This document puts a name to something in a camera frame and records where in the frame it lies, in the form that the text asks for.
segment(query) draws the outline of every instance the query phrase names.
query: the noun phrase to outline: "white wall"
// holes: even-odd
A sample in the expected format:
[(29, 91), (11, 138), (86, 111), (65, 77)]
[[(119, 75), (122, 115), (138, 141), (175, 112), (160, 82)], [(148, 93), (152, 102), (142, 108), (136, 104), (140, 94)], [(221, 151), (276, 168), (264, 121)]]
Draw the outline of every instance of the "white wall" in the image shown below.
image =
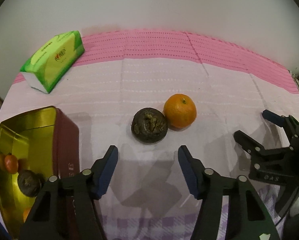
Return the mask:
[(299, 9), (293, 0), (6, 0), (0, 8), (0, 95), (52, 36), (104, 25), (203, 33), (299, 71)]

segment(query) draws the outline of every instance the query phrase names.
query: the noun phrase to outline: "pink tablecloth border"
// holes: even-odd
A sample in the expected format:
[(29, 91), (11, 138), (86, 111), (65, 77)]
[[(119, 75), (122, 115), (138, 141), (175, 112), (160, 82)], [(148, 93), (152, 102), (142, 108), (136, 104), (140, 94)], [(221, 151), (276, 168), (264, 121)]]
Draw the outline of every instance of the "pink tablecloth border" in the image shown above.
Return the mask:
[[(180, 31), (126, 30), (82, 38), (85, 53), (73, 67), (124, 58), (172, 58), (253, 74), (292, 94), (298, 89), (282, 65), (234, 43)], [(19, 73), (13, 84), (24, 81)]]

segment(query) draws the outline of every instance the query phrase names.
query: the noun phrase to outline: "open container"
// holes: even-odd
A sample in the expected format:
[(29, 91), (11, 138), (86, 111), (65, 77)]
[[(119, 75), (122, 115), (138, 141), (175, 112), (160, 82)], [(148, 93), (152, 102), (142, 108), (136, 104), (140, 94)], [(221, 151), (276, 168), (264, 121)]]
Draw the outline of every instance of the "open container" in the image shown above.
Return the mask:
[[(18, 173), (11, 175), (4, 167), (8, 153), (19, 161), (19, 171), (31, 170), (45, 180), (79, 173), (79, 130), (54, 106), (32, 110), (11, 117), (0, 124), (0, 211), (12, 238), (18, 238), (23, 211), (32, 207), (35, 198), (21, 193)], [(70, 230), (75, 230), (73, 199), (67, 200)]]

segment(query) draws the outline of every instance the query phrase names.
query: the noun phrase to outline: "tablecloth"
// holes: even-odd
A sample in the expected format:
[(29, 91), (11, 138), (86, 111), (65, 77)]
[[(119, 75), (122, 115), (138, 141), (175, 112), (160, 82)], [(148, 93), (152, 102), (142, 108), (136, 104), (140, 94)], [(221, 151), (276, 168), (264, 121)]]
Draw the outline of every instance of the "tablecloth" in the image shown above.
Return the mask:
[[(79, 127), (81, 170), (110, 145), (118, 147), (108, 191), (96, 202), (108, 239), (190, 239), (201, 202), (187, 189), (179, 146), (187, 145), (205, 167), (236, 178), (249, 168), (233, 139), (236, 130), (265, 148), (288, 146), (283, 130), (263, 120), (261, 112), (299, 120), (299, 93), (289, 72), (236, 44), (161, 30), (100, 33), (84, 37), (83, 44), (86, 52), (49, 95), (30, 88), (19, 74), (0, 122), (44, 106), (60, 108)], [(183, 131), (169, 130), (156, 144), (138, 142), (131, 133), (134, 114), (144, 107), (162, 111), (175, 93), (193, 99), (195, 122)], [(252, 183), (277, 222), (278, 187)], [(227, 209), (224, 197), (218, 239), (225, 236)]]

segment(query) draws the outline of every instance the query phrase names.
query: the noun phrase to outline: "green tissue pack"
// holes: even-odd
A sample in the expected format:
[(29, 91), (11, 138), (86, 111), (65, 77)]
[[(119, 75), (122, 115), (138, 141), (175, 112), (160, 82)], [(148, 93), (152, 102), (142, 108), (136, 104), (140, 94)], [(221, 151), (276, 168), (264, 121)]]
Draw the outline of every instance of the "green tissue pack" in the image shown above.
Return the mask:
[(20, 72), (31, 87), (49, 94), (84, 51), (78, 31), (62, 33), (41, 46)]

